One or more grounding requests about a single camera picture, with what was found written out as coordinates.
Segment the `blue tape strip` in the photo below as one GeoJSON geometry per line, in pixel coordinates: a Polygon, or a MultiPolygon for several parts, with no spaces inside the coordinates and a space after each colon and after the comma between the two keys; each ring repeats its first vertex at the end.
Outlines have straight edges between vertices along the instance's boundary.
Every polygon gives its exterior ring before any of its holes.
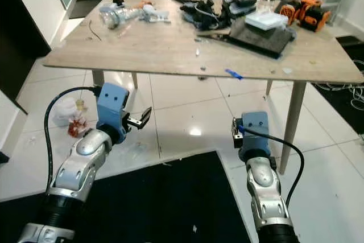
{"type": "Polygon", "coordinates": [[[234,77],[235,79],[239,79],[242,81],[243,76],[241,76],[239,73],[232,71],[232,69],[225,69],[225,72],[227,72],[231,77],[234,77]]]}

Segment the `black floor mat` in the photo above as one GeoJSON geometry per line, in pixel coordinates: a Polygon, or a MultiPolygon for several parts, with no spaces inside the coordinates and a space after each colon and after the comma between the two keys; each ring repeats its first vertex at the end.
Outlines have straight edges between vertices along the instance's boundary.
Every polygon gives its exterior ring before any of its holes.
{"type": "Polygon", "coordinates": [[[97,180],[75,243],[251,243],[214,151],[97,180]]]}

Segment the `dark grey slab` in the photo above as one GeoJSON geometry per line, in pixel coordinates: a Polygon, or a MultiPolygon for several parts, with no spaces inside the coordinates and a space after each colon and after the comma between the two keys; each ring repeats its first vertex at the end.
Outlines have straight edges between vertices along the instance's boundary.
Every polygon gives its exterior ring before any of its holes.
{"type": "Polygon", "coordinates": [[[271,58],[280,58],[284,48],[296,39],[296,33],[288,27],[273,27],[263,30],[237,20],[226,36],[229,43],[247,48],[271,58]]]}

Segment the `white plastic machine part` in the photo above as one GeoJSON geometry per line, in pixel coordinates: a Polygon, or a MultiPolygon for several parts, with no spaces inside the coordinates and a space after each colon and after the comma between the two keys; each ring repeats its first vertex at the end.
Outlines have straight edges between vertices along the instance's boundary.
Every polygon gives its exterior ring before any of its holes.
{"type": "Polygon", "coordinates": [[[169,23],[171,20],[169,19],[168,11],[157,10],[151,4],[143,4],[142,6],[142,15],[140,17],[141,20],[156,23],[156,22],[164,22],[169,23]]]}

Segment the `silver cylindrical motor part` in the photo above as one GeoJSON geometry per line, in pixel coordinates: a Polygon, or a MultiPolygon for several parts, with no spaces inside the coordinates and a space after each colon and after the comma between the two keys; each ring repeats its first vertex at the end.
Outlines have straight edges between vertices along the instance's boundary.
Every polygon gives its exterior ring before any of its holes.
{"type": "Polygon", "coordinates": [[[124,0],[112,0],[98,8],[102,24],[110,30],[125,24],[142,14],[141,8],[127,7],[124,0]]]}

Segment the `black robot hand parts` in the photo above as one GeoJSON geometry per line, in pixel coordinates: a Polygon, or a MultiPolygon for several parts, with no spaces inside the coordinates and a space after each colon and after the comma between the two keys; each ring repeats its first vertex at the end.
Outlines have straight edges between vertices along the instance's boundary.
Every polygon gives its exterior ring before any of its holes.
{"type": "Polygon", "coordinates": [[[200,31],[223,30],[230,27],[231,19],[224,11],[216,14],[213,11],[215,3],[212,0],[185,2],[180,6],[184,19],[200,31]]]}

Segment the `white flat box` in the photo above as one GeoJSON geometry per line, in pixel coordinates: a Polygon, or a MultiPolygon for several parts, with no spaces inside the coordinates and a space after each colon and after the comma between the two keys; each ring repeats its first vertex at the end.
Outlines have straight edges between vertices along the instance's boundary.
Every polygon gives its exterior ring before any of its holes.
{"type": "Polygon", "coordinates": [[[256,11],[245,16],[245,23],[260,30],[270,30],[288,24],[289,17],[272,11],[256,11]]]}

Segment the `orange and black power tool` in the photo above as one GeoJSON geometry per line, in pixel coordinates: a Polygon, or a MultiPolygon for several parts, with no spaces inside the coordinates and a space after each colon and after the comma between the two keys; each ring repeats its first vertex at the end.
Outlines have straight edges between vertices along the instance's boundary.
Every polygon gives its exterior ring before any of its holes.
{"type": "Polygon", "coordinates": [[[281,0],[275,13],[288,17],[287,25],[298,22],[300,27],[313,32],[322,30],[331,16],[320,0],[281,0]]]}

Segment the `black door panel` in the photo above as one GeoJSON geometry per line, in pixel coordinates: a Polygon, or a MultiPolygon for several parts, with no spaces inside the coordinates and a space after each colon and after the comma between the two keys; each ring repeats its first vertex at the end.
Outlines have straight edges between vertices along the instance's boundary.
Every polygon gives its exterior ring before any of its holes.
{"type": "Polygon", "coordinates": [[[44,40],[22,0],[1,0],[0,86],[9,100],[24,113],[18,96],[35,61],[51,47],[44,40]]]}

